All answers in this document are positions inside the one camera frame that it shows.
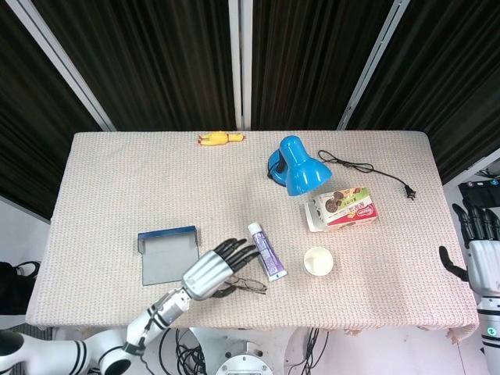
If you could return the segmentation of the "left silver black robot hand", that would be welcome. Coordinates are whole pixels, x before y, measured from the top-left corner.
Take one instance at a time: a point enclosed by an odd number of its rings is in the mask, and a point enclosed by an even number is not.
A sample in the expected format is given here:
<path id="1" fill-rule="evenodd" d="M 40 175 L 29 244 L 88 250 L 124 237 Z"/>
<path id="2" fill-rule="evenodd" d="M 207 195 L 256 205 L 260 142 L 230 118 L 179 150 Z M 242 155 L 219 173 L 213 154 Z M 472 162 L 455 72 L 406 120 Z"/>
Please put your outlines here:
<path id="1" fill-rule="evenodd" d="M 195 301 L 210 298 L 232 275 L 259 256 L 246 239 L 229 238 L 204 254 L 181 278 L 182 288 Z"/>

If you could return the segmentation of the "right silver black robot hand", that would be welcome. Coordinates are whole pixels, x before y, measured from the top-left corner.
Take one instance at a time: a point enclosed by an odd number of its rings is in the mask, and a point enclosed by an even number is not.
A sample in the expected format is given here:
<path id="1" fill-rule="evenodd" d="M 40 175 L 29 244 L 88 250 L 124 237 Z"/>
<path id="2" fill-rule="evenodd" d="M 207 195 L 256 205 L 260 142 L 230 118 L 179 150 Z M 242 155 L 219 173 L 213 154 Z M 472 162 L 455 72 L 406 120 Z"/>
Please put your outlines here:
<path id="1" fill-rule="evenodd" d="M 467 200 L 464 206 L 453 204 L 460 222 L 466 247 L 466 268 L 460 268 L 449 258 L 446 247 L 439 248 L 441 264 L 461 281 L 467 282 L 478 295 L 499 296 L 499 217 L 490 209 L 481 209 Z"/>

